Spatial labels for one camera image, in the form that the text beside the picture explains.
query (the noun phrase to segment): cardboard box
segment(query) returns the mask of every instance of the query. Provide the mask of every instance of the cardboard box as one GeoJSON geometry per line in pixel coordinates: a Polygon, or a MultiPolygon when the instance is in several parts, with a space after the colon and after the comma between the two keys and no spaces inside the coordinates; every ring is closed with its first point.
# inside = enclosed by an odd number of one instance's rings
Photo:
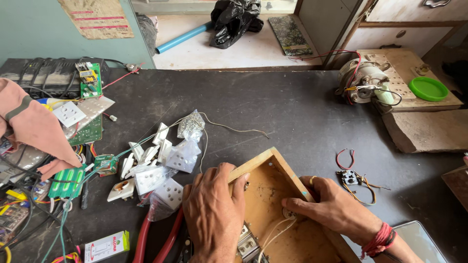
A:
{"type": "Polygon", "coordinates": [[[85,245],[85,263],[94,263],[130,250],[128,231],[106,236],[85,245]]]}
{"type": "Polygon", "coordinates": [[[118,166],[118,161],[117,160],[112,160],[114,158],[113,154],[103,154],[103,155],[98,155],[94,159],[94,167],[101,167],[97,171],[100,177],[106,176],[106,175],[114,175],[117,173],[117,166],[118,166]]]}

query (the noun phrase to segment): drawer handle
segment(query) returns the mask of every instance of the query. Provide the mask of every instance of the drawer handle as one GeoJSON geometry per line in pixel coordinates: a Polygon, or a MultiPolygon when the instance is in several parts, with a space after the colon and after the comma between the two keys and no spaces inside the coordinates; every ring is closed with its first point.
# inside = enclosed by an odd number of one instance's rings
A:
{"type": "Polygon", "coordinates": [[[450,3],[450,1],[452,1],[452,0],[446,0],[445,3],[437,4],[437,5],[434,5],[434,4],[437,3],[437,2],[441,2],[442,0],[432,0],[432,1],[434,1],[434,3],[428,3],[427,1],[428,0],[424,0],[423,6],[430,7],[430,8],[436,8],[436,7],[444,7],[444,6],[448,5],[448,3],[450,3]]]}

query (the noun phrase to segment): man's right hand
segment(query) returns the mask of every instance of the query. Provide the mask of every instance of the man's right hand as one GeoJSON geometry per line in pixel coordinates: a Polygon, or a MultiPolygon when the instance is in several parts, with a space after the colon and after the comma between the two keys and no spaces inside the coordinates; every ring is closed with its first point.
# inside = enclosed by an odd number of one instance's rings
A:
{"type": "Polygon", "coordinates": [[[308,203],[299,198],[285,198],[282,205],[290,211],[303,214],[354,243],[365,246],[382,227],[382,220],[356,201],[332,179],[302,176],[302,183],[320,196],[319,203],[308,203]]]}

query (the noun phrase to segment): workbench surface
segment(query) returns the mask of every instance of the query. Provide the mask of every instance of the workbench surface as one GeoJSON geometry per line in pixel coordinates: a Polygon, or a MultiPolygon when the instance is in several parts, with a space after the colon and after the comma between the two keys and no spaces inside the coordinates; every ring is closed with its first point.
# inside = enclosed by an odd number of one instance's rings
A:
{"type": "MultiPolygon", "coordinates": [[[[124,69],[112,69],[110,79],[125,74],[124,69]]],[[[303,72],[217,72],[140,70],[109,86],[105,95],[116,103],[106,113],[118,117],[116,122],[104,118],[103,139],[96,142],[98,154],[118,154],[157,131],[162,121],[167,125],[190,114],[194,109],[205,112],[211,121],[238,130],[234,132],[206,124],[208,148],[203,170],[220,162],[241,165],[270,147],[276,147],[301,175],[333,178],[336,153],[354,149],[356,163],[352,169],[366,174],[370,183],[391,188],[376,190],[377,204],[369,209],[390,225],[419,220],[450,262],[468,262],[464,248],[468,241],[468,213],[445,185],[440,175],[463,165],[460,153],[399,152],[393,144],[377,110],[369,104],[346,105],[337,101],[335,71],[303,72]]],[[[176,128],[168,139],[177,144],[176,128]]],[[[205,146],[203,136],[200,148],[205,146]]],[[[150,143],[143,145],[146,149],[150,143]]],[[[348,165],[347,151],[340,162],[348,165]]],[[[174,179],[180,184],[191,183],[199,172],[196,166],[189,175],[183,172],[174,179]]],[[[141,223],[148,207],[137,207],[137,198],[107,202],[117,175],[93,177],[89,182],[88,208],[80,208],[80,199],[73,202],[66,225],[77,244],[85,244],[122,230],[130,232],[131,250],[103,263],[132,262],[141,223]]],[[[357,196],[372,201],[368,189],[353,186],[357,196]]],[[[26,232],[45,218],[37,209],[26,232]]],[[[152,223],[145,262],[152,262],[166,241],[175,220],[170,218],[152,223]]],[[[42,227],[29,240],[12,251],[13,262],[41,262],[58,224],[42,227]]],[[[72,251],[65,241],[67,253],[72,251]]],[[[351,247],[360,255],[357,245],[351,247]]],[[[176,261],[171,251],[165,262],[176,261]]],[[[46,262],[62,255],[60,242],[54,246],[46,262]]]]}

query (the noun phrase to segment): patterned notebook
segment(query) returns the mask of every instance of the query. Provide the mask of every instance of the patterned notebook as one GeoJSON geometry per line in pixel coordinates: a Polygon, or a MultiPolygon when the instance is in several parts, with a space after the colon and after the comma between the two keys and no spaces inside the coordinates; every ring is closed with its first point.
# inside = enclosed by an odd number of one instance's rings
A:
{"type": "Polygon", "coordinates": [[[313,54],[291,16],[270,17],[268,21],[270,21],[286,56],[313,54]]]}

